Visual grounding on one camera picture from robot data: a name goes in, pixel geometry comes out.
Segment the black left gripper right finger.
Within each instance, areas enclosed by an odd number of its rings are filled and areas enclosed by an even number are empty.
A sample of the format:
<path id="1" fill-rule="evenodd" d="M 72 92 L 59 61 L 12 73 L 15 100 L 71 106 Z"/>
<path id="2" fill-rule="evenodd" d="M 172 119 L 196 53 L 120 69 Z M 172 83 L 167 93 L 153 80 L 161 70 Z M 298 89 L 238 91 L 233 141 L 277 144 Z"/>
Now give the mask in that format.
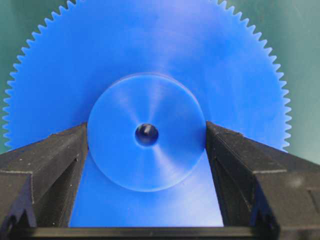
<path id="1" fill-rule="evenodd" d="M 264 227 L 271 239 L 320 237 L 320 166 L 206 123 L 205 145 L 225 226 Z"/>

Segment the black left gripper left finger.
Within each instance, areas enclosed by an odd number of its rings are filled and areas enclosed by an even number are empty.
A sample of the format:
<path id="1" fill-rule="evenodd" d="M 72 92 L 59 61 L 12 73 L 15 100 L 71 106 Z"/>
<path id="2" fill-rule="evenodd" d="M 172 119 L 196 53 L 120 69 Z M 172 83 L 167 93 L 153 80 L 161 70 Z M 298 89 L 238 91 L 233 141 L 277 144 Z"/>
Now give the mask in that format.
<path id="1" fill-rule="evenodd" d="M 0 238 L 15 226 L 68 227 L 88 155 L 87 124 L 0 155 Z"/>

